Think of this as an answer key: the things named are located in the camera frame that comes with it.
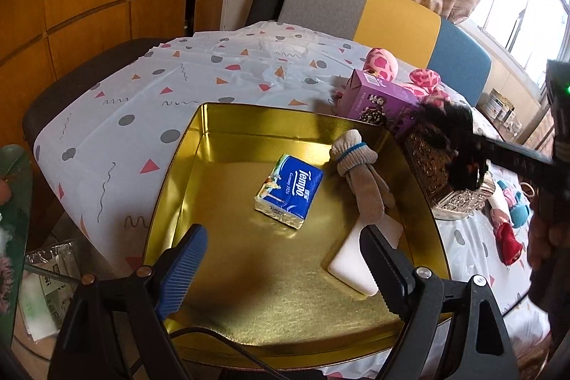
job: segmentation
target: white tablecloth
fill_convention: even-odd
[[[275,22],[178,38],[150,49],[69,105],[39,134],[34,155],[73,221],[118,275],[127,275],[141,263],[162,181],[201,103],[330,114],[368,51],[356,42]],[[400,68],[398,80],[408,80],[412,67],[400,62]],[[493,130],[483,116],[475,114],[475,119],[485,131]],[[499,174],[516,182],[508,172]],[[500,262],[485,215],[476,212],[438,226],[454,279],[484,275],[501,309],[524,292],[529,276],[525,256],[510,267]],[[525,244],[526,233],[520,229]],[[515,326],[516,316],[507,320],[515,348],[519,339],[527,347],[547,331],[544,315],[528,302],[518,315],[523,312],[528,314],[517,320],[526,322]],[[541,329],[529,334],[527,325],[537,321]],[[360,378],[377,372],[385,357],[380,353],[324,371]]]

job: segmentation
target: metal screw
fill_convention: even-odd
[[[480,275],[473,276],[473,282],[475,282],[475,285],[479,286],[487,285],[487,279]]]
[[[415,273],[422,279],[429,279],[431,277],[431,271],[428,268],[424,268],[423,266],[417,268],[415,270]]]
[[[137,275],[139,277],[148,277],[152,274],[152,268],[150,266],[141,266],[137,269]]]
[[[83,285],[91,285],[93,282],[95,282],[95,276],[93,274],[85,274],[81,278],[81,283]]]

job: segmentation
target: blue cushion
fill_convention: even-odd
[[[440,34],[427,67],[475,106],[489,76],[491,58],[461,28],[441,19]]]

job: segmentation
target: cardboard box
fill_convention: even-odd
[[[338,103],[338,116],[386,127],[399,137],[414,124],[418,99],[395,83],[362,70],[354,70],[343,98]]]

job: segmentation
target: pink triangle pattern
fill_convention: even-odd
[[[148,161],[142,167],[141,172],[139,174],[144,174],[146,172],[156,171],[159,169],[160,168],[158,167],[158,165],[149,158]]]

